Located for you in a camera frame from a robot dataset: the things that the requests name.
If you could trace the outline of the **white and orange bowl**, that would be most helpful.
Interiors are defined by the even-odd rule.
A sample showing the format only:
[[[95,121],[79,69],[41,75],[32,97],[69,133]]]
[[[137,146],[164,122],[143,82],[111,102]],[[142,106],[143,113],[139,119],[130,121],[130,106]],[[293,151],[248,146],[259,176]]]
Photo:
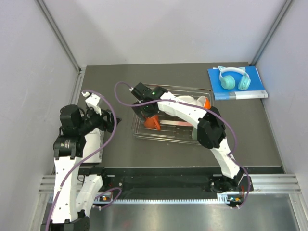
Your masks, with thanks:
[[[200,96],[197,99],[197,105],[202,106],[203,108],[206,108],[206,109],[210,109],[210,107],[211,107],[209,99],[205,96]]]

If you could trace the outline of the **orange mug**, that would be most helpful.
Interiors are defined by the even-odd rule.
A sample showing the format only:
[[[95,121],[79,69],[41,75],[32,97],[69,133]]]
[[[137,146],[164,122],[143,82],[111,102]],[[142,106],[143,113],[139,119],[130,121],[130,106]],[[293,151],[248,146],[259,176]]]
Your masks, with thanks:
[[[160,130],[158,115],[154,115],[152,117],[146,118],[144,122],[144,126],[148,129],[156,129]]]

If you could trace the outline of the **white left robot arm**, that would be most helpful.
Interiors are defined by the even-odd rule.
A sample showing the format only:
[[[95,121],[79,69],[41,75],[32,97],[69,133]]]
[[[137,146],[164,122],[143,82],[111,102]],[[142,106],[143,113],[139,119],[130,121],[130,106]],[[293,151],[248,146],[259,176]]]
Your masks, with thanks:
[[[90,228],[90,211],[99,191],[109,186],[109,179],[102,168],[90,169],[84,177],[80,192],[77,178],[82,163],[99,153],[110,141],[99,143],[87,157],[83,156],[86,136],[95,129],[110,132],[114,136],[120,121],[113,108],[102,110],[100,101],[110,103],[98,92],[82,91],[91,113],[87,114],[77,105],[70,104],[60,110],[61,126],[53,144],[55,183],[53,202],[42,231],[87,231]]]

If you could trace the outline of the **mint green bowl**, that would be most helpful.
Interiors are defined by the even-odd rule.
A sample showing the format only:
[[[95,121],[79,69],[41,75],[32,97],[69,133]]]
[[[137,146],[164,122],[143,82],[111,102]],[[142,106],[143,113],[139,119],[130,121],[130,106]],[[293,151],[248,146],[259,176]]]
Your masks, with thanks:
[[[198,131],[196,128],[193,128],[192,129],[192,139],[197,140],[197,136],[198,136]]]

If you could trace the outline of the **cream and pink plate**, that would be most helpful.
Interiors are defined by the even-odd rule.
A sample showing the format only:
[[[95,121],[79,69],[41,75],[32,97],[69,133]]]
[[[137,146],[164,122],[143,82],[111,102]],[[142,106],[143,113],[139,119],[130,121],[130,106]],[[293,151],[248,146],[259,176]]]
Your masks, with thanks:
[[[184,121],[161,120],[160,124],[171,125],[171,126],[193,127],[193,125]]]

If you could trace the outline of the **white paper plate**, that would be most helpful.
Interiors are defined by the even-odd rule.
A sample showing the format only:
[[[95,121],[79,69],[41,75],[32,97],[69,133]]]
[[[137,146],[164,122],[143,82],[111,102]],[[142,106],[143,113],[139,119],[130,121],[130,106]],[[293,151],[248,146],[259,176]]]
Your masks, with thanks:
[[[183,96],[178,96],[177,99],[184,101],[185,103],[191,104],[191,105],[196,105],[196,106],[203,106],[203,104],[196,100],[194,97],[192,96],[187,96],[187,95],[183,95]]]

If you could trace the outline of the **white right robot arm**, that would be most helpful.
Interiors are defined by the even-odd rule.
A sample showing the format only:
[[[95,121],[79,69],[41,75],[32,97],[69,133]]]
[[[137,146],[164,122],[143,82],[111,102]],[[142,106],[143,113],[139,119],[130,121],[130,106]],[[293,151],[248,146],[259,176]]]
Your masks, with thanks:
[[[194,102],[193,97],[175,96],[160,86],[151,89],[139,83],[129,90],[136,98],[131,107],[147,129],[161,130],[160,112],[177,117],[194,128],[195,139],[211,151],[220,166],[221,177],[211,181],[215,191],[234,191],[242,185],[245,170],[233,156],[234,149],[229,147],[225,132],[228,125],[217,108],[206,108]]]

